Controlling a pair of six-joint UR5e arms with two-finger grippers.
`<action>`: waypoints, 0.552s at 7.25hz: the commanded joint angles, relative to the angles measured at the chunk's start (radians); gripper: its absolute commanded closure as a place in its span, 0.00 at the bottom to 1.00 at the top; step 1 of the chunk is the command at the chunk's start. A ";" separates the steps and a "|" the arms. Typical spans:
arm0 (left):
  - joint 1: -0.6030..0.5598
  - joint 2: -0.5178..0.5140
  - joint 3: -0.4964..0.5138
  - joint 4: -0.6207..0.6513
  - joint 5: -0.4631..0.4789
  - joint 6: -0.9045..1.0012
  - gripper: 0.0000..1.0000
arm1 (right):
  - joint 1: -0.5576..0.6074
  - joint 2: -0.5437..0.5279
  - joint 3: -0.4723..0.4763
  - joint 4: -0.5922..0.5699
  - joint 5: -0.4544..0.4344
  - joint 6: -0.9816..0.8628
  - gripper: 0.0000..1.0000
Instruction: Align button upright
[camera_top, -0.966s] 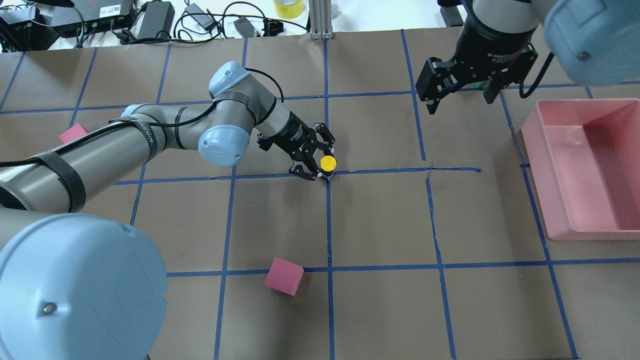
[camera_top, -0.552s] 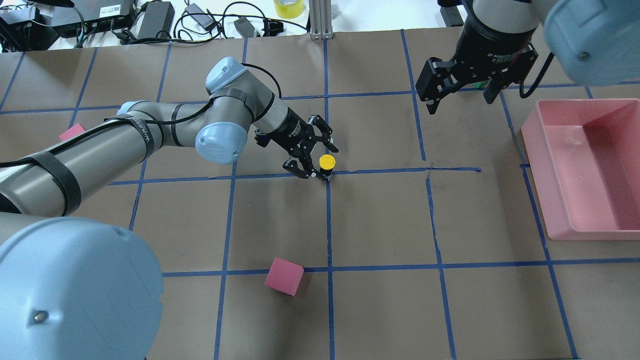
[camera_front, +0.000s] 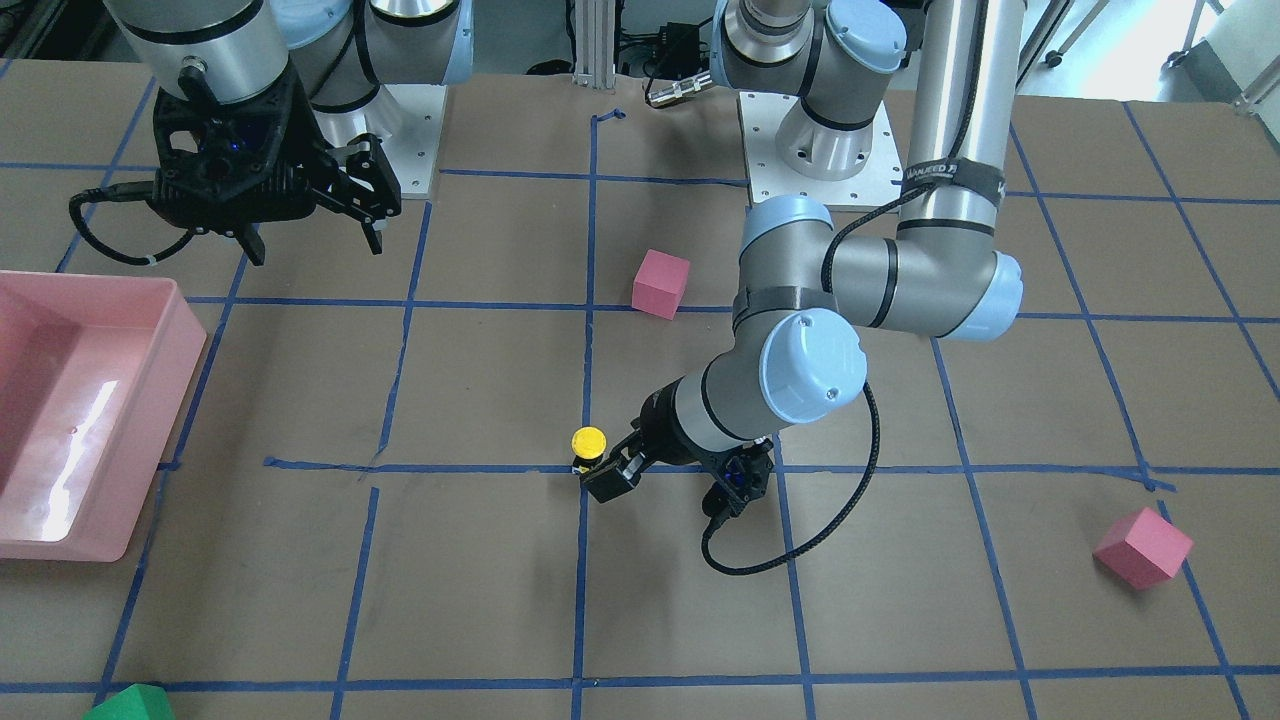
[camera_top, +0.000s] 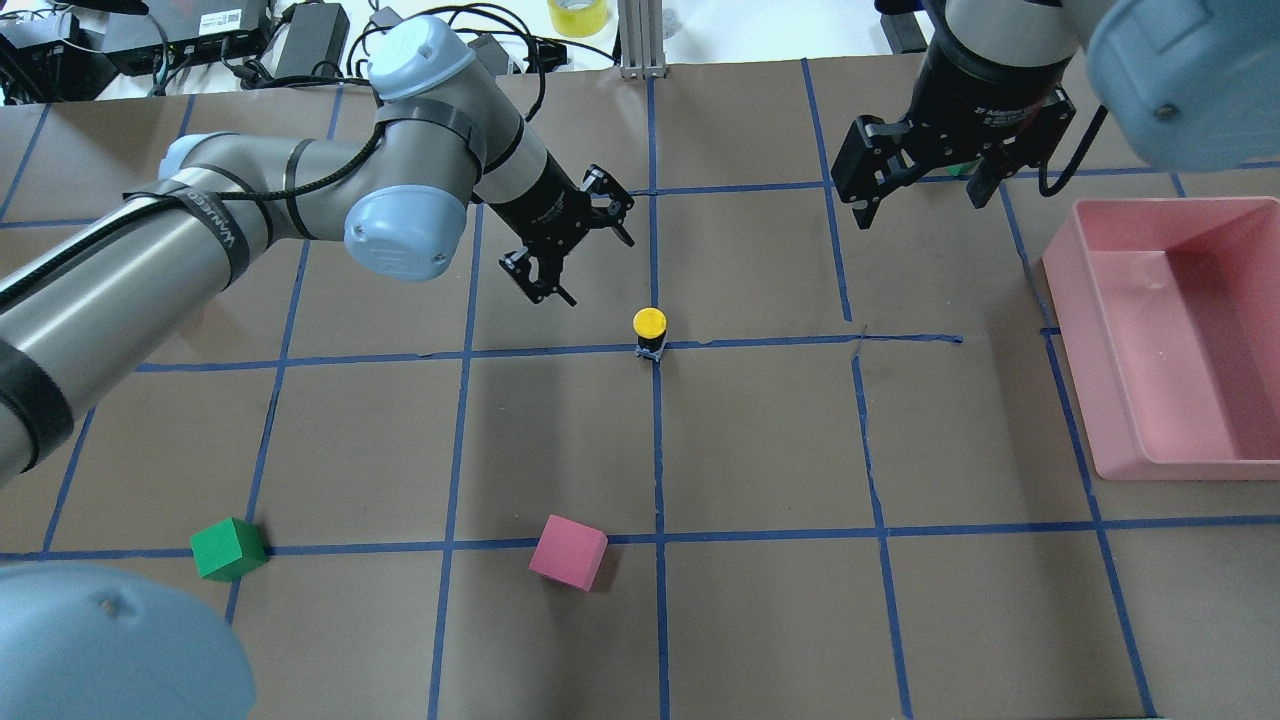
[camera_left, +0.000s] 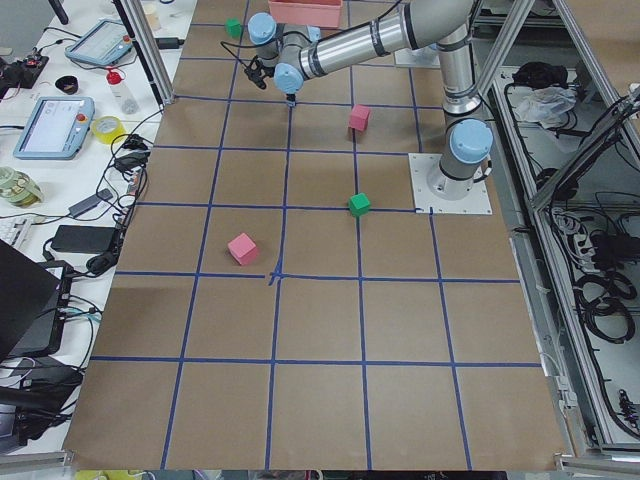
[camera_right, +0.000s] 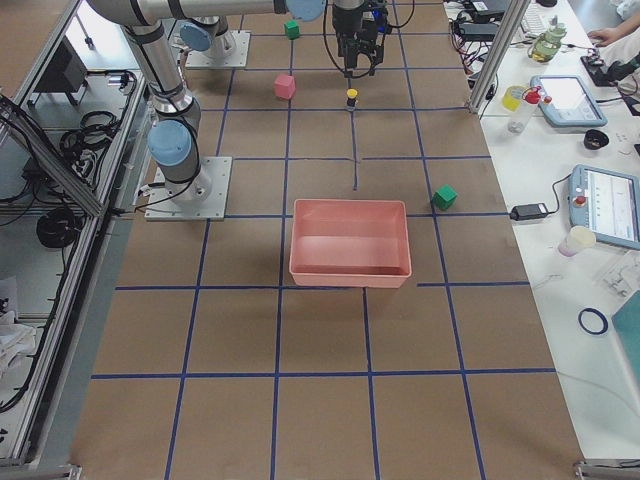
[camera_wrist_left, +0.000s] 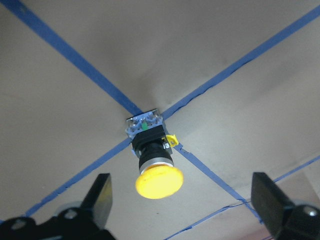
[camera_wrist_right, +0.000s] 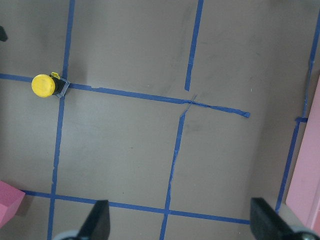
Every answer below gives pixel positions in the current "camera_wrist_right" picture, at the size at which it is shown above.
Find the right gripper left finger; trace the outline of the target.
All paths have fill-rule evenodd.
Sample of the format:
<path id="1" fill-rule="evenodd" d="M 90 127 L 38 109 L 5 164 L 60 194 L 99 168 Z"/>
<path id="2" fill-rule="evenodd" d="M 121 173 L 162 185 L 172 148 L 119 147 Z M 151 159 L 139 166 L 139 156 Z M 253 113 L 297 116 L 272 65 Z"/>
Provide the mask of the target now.
<path id="1" fill-rule="evenodd" d="M 111 232 L 108 200 L 98 200 L 79 230 L 68 230 L 54 237 L 55 240 L 108 240 Z"/>

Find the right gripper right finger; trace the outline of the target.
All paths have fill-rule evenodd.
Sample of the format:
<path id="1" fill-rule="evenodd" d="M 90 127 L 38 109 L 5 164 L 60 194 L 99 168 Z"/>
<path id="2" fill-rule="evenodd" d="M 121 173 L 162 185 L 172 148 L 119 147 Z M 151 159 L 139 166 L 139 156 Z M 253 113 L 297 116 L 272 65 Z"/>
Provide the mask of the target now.
<path id="1" fill-rule="evenodd" d="M 256 240 L 318 240 L 306 227 L 288 225 L 262 197 L 250 200 L 250 230 Z"/>

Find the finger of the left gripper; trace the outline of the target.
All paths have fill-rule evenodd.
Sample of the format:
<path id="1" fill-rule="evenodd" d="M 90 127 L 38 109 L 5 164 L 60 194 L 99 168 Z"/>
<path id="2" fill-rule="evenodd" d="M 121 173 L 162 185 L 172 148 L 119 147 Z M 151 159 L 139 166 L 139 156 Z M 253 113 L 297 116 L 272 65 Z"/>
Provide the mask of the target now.
<path id="1" fill-rule="evenodd" d="M 8 36 L 6 34 L 5 29 L 2 26 L 0 26 L 0 41 L 1 42 L 6 42 L 7 39 L 8 39 Z"/>

